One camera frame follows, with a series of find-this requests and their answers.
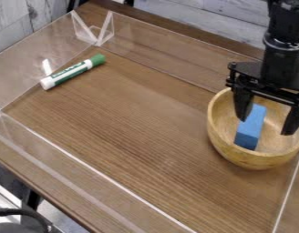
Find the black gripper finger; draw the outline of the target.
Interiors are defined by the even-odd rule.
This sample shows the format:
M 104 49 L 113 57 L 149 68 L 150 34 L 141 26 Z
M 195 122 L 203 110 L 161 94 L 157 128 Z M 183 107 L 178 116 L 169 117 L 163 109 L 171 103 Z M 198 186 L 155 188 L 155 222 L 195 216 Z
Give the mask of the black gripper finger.
M 234 91 L 234 104 L 237 117 L 241 121 L 245 121 L 250 115 L 253 108 L 253 93 L 246 89 L 237 89 Z
M 293 135 L 299 128 L 299 106 L 288 106 L 288 116 L 284 122 L 281 134 Z

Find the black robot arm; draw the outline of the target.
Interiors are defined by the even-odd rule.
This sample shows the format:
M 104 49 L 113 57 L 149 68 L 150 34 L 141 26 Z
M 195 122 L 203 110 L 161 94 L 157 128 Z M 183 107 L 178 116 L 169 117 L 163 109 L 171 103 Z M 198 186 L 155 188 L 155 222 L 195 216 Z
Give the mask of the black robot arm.
M 292 107 L 281 134 L 299 128 L 299 0 L 268 0 L 269 27 L 261 62 L 232 62 L 226 85 L 234 94 L 237 117 L 245 121 L 256 96 Z

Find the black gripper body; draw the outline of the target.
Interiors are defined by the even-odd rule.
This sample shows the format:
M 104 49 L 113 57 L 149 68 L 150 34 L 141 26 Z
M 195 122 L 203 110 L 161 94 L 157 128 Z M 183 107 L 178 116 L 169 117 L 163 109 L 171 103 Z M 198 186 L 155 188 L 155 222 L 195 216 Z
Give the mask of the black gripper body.
M 234 92 L 246 89 L 253 96 L 260 96 L 288 106 L 299 106 L 299 71 L 286 84 L 265 81 L 261 77 L 261 62 L 230 62 L 226 85 Z

